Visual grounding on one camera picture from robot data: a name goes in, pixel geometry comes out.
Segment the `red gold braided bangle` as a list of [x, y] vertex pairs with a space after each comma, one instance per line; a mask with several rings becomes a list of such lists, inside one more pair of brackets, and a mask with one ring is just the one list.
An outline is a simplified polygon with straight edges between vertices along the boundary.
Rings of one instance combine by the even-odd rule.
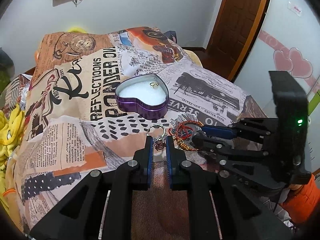
[[175, 130], [175, 140], [180, 149], [190, 152], [196, 152], [199, 149], [194, 148], [193, 146], [187, 145], [186, 140], [191, 139], [193, 135], [195, 135], [195, 131], [193, 128], [202, 128], [204, 124], [199, 121], [188, 120], [181, 122]]

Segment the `purple heart-shaped tin box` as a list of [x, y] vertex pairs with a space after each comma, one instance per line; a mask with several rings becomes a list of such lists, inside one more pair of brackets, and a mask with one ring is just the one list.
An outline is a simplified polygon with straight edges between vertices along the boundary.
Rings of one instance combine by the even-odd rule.
[[158, 120], [168, 111], [169, 91], [156, 74], [135, 76], [117, 86], [118, 108], [126, 113], [139, 114], [146, 120]]

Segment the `orange cloth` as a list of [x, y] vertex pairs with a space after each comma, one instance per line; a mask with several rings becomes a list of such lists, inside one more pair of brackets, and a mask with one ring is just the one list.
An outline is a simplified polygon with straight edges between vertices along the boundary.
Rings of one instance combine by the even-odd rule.
[[287, 211], [295, 225], [303, 225], [319, 206], [319, 188], [312, 174], [305, 185], [291, 184], [281, 207]]

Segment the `newspaper print bed cover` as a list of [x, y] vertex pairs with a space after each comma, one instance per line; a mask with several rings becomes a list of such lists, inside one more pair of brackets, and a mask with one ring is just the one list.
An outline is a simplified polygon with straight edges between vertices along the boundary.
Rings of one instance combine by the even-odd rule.
[[[158, 120], [121, 111], [123, 81], [156, 74], [169, 91]], [[183, 121], [227, 126], [263, 111], [241, 88], [198, 66], [163, 33], [136, 27], [105, 35], [44, 36], [27, 93], [21, 145], [9, 159], [9, 216], [32, 228], [89, 172], [114, 171], [132, 159], [148, 135], [172, 136]]]

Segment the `yellow cartoon blanket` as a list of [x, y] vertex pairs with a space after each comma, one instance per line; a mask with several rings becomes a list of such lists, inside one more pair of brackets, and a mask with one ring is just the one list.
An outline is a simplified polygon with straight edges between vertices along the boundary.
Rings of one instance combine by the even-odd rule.
[[22, 141], [25, 112], [19, 104], [11, 111], [7, 118], [1, 110], [1, 204], [9, 214], [8, 196], [16, 192], [6, 181], [9, 158]]

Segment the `brown wooden door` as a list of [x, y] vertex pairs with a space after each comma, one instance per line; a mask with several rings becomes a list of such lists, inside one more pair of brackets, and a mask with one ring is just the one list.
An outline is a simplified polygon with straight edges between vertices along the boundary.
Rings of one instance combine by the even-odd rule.
[[210, 36], [204, 67], [235, 79], [256, 38], [269, 0], [222, 0]]

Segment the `pink heart wall sticker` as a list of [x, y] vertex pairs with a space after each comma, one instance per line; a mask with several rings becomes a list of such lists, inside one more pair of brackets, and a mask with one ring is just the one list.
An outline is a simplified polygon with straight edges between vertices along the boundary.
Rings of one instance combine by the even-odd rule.
[[311, 62], [305, 59], [297, 48], [287, 48], [264, 30], [260, 31], [258, 38], [274, 49], [273, 60], [276, 70], [287, 71], [293, 77], [303, 79], [314, 93], [319, 90], [319, 81], [313, 76]]

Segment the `white wall label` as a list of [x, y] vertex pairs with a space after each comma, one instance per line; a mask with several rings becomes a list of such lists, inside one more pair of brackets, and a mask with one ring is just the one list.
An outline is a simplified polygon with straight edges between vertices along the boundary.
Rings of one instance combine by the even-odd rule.
[[299, 16], [299, 17], [302, 15], [302, 9], [301, 9], [301, 7], [299, 7], [299, 6], [296, 5], [295, 3], [292, 3], [292, 2], [290, 2], [290, 1], [288, 1], [287, 8], [288, 8], [291, 12], [295, 13], [295, 14], [296, 14], [297, 16]]

